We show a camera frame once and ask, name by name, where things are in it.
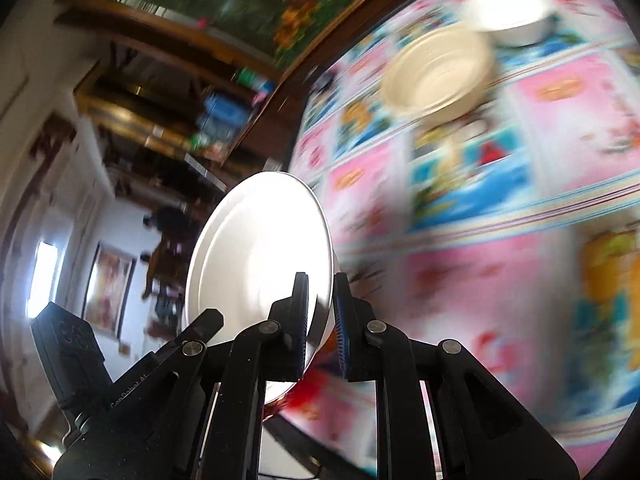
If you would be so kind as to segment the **red glass plate with sticker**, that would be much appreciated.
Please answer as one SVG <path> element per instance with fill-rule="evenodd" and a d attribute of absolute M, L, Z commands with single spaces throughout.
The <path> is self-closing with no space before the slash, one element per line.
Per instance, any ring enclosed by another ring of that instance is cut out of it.
<path fill-rule="evenodd" d="M 307 420 L 319 420 L 319 399 L 328 382 L 329 373 L 325 370 L 319 367 L 308 370 L 291 390 L 264 407 L 262 420 L 265 422 L 286 410 L 299 412 Z"/>

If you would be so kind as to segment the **white bowl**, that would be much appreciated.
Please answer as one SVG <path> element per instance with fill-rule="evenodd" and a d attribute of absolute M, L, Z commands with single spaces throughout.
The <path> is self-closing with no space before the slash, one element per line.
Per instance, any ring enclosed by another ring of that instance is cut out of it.
<path fill-rule="evenodd" d="M 265 321 L 291 296 L 295 275 L 308 276 L 306 364 L 333 330 L 334 250 L 317 196 L 286 172 L 249 177 L 224 196 L 202 229 L 186 279 L 183 322 L 213 308 L 224 317 L 214 344 Z"/>
<path fill-rule="evenodd" d="M 464 0 L 461 16 L 500 47 L 539 44 L 555 30 L 553 0 Z"/>

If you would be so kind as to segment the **wooden chair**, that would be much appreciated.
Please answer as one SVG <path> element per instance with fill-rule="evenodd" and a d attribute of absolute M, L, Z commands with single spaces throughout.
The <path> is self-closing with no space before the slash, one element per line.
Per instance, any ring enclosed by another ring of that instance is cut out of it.
<path fill-rule="evenodd" d="M 160 290 L 170 288 L 175 292 L 184 292 L 189 261 L 174 245 L 162 240 L 152 252 L 142 252 L 140 261 L 146 264 L 145 286 L 142 300 L 152 295 L 154 284 Z"/>

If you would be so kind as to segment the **person in dark clothes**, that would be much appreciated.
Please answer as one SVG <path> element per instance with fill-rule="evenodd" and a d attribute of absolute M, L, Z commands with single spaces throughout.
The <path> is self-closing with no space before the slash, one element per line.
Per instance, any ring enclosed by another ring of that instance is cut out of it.
<path fill-rule="evenodd" d="M 169 245 L 191 244 L 198 237 L 198 224 L 176 207 L 160 207 L 146 214 L 142 223 L 147 229 L 160 232 L 162 240 Z"/>

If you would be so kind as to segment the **wooden shelf cabinet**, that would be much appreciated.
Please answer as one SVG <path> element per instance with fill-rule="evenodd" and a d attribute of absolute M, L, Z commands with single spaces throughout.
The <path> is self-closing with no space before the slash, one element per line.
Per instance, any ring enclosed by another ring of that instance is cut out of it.
<path fill-rule="evenodd" d="M 102 151 L 102 162 L 120 196 L 166 193 L 189 205 L 204 205 L 270 161 L 238 141 L 202 133 L 196 121 L 204 101 L 220 94 L 255 110 L 255 93 L 213 67 L 194 67 L 112 42 L 74 90 Z"/>

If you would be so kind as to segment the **colourful fruit tablecloth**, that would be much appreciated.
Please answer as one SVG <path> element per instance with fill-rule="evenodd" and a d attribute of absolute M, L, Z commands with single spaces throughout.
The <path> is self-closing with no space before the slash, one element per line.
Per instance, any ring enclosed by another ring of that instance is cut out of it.
<path fill-rule="evenodd" d="M 639 44 L 617 0 L 553 0 L 500 47 L 480 105 L 433 129 L 380 83 L 469 0 L 414 0 L 312 92 L 290 169 L 352 293 L 408 337 L 455 339 L 589 474 L 639 399 Z"/>

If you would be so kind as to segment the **beige bowl far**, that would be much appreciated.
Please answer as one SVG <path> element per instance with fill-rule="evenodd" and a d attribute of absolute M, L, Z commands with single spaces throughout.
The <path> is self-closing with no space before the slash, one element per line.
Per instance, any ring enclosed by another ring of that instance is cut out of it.
<path fill-rule="evenodd" d="M 388 62 L 380 99 L 399 119 L 438 127 L 480 104 L 494 69 L 495 55 L 486 36 L 462 24 L 441 27 Z"/>

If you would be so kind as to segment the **framed wall painting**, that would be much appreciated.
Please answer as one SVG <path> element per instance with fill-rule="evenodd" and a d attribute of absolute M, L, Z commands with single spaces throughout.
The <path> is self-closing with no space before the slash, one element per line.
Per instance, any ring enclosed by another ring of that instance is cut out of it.
<path fill-rule="evenodd" d="M 137 259 L 109 244 L 99 243 L 91 263 L 81 317 L 93 329 L 119 340 Z"/>

